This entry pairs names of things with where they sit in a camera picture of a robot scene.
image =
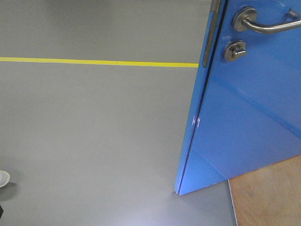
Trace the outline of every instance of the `shoe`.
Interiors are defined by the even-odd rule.
[[[4,187],[5,185],[7,185],[9,182],[9,179],[10,179],[9,173],[7,173],[6,171],[0,170],[0,187]]]

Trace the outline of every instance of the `door handle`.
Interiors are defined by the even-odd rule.
[[[277,32],[288,31],[301,26],[301,15],[290,9],[287,13],[287,18],[291,21],[286,21],[278,24],[261,24],[256,21],[257,11],[253,7],[245,7],[238,11],[232,20],[232,27],[238,32],[243,32],[248,29],[261,34],[274,34]]]

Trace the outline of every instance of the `floor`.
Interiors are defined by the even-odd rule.
[[[174,193],[196,68],[1,62],[2,226],[234,226],[227,182]]]
[[[301,155],[230,180],[239,226],[301,225]]]

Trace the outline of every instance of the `gray floor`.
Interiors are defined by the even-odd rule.
[[[211,0],[1,0],[0,56],[198,63]]]
[[[174,193],[195,68],[0,63],[2,226],[234,226],[226,183]]]

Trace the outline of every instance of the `wooden floor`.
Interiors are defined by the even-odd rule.
[[[301,226],[301,155],[230,180],[238,226]]]

